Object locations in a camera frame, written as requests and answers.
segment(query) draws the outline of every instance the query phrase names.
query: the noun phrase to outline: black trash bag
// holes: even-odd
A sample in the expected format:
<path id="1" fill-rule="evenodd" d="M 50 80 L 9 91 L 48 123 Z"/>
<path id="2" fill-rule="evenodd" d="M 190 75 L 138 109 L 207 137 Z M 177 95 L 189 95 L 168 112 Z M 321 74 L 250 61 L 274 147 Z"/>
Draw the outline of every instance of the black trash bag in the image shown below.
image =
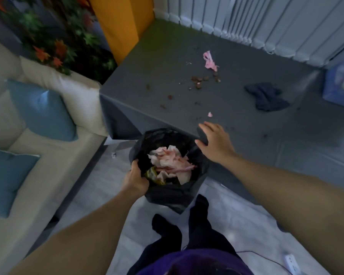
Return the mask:
<path id="1" fill-rule="evenodd" d="M 153 166 L 148 154 L 152 150 L 169 145 L 176 146 L 181 155 L 187 155 L 188 161 L 197 167 L 192 170 L 190 181 L 183 185 L 157 185 L 149 180 L 150 185 L 145 197 L 150 203 L 168 206 L 181 214 L 193 201 L 208 175 L 209 160 L 202 154 L 194 139 L 169 128 L 150 130 L 133 146 L 129 160 L 131 163 L 139 159 L 139 168 L 142 174 L 145 174 Z"/>

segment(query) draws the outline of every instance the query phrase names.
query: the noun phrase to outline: person's left hand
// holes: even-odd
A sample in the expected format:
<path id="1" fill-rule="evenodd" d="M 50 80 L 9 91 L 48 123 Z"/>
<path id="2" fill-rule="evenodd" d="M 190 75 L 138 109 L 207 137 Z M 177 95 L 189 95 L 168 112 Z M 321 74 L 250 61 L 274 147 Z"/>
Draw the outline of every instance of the person's left hand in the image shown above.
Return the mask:
<path id="1" fill-rule="evenodd" d="M 141 171 L 138 166 L 138 159 L 134 160 L 131 164 L 131 170 L 126 174 L 122 190 L 136 195 L 136 198 L 144 196 L 149 188 L 149 181 L 147 178 L 142 177 Z"/>

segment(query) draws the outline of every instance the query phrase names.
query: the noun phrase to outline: gray table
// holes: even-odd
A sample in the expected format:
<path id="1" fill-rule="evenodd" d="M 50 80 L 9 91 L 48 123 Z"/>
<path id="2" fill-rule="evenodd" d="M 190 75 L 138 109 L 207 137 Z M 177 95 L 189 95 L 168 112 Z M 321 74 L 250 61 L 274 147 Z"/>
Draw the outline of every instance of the gray table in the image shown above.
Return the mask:
<path id="1" fill-rule="evenodd" d="M 220 66 L 220 83 L 204 67 L 207 50 Z M 197 90 L 193 75 L 211 78 Z M 101 104 L 113 138 L 135 139 L 161 127 L 198 137 L 199 122 L 216 122 L 244 157 L 344 188 L 344 107 L 322 100 L 323 81 L 324 71 L 306 64 L 156 20 L 101 88 Z M 243 87 L 259 82 L 276 84 L 291 106 L 258 111 Z M 221 166 L 213 164 L 209 175 L 255 202 Z"/>

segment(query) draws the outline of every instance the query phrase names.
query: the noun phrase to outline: leg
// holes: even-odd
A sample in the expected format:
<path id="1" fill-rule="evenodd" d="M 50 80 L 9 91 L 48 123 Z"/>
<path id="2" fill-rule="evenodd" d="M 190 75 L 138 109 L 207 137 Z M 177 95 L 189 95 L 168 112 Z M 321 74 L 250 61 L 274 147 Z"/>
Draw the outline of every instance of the leg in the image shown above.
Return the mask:
<path id="1" fill-rule="evenodd" d="M 135 275 L 141 269 L 152 264 L 164 255 L 181 250 L 182 234 L 177 226 L 172 225 L 164 217 L 156 214 L 152 220 L 152 228 L 162 237 L 144 249 L 142 255 L 130 268 L 127 275 Z"/>
<path id="2" fill-rule="evenodd" d="M 218 249 L 239 257 L 224 235 L 212 229 L 208 221 L 208 200 L 198 195 L 190 209 L 188 220 L 189 242 L 186 249 Z"/>

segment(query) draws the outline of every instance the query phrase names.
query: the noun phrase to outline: forearm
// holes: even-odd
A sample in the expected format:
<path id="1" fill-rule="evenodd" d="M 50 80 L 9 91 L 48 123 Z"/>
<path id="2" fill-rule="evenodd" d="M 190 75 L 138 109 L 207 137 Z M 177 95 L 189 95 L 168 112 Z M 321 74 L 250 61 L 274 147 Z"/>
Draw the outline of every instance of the forearm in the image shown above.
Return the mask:
<path id="1" fill-rule="evenodd" d="M 222 165 L 328 271 L 344 274 L 344 190 L 238 156 Z"/>
<path id="2" fill-rule="evenodd" d="M 120 192 L 96 211 L 52 236 L 10 274 L 105 274 L 136 199 L 132 193 Z"/>

